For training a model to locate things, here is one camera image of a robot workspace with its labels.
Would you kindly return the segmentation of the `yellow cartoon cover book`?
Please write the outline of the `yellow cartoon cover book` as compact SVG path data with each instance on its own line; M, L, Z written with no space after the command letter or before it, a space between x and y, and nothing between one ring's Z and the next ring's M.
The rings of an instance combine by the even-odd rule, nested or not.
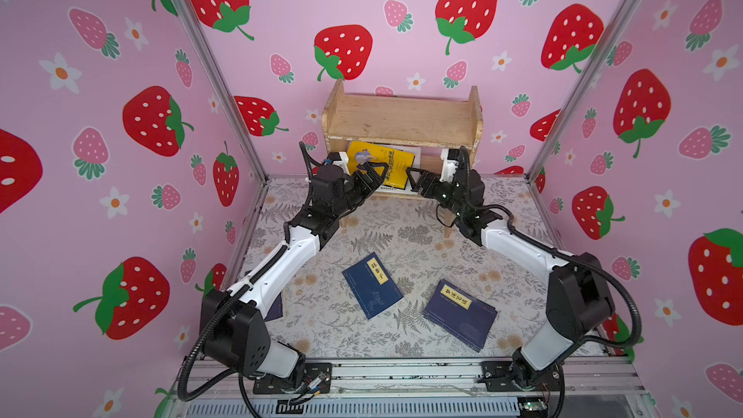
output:
M348 169L350 173L356 172L357 164L367 161L383 162L386 163L386 156L381 152L380 147L383 144L374 144L362 141L352 141L348 145Z

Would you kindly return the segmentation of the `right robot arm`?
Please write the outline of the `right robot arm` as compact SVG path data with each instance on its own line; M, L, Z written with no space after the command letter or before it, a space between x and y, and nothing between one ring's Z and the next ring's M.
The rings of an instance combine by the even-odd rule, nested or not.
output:
M454 215L452 225L462 236L518 263L547 287L547 320L512 356L507 379L520 389L535 387L615 314L598 259L560 251L520 232L511 210L485 205L484 185L476 171L459 166L447 181L421 168L409 168L406 174L412 191Z

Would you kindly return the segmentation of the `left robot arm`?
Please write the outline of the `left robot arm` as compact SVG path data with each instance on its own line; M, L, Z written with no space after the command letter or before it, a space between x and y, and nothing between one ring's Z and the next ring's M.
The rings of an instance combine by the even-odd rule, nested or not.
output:
M342 218L361 206L384 183L388 166L366 162L352 174L337 164L311 173L308 196L284 224L284 239L248 275L227 290L206 295L199 338L191 358L204 354L229 373L272 375L300 387L304 354L271 339L265 317L301 267L326 246Z

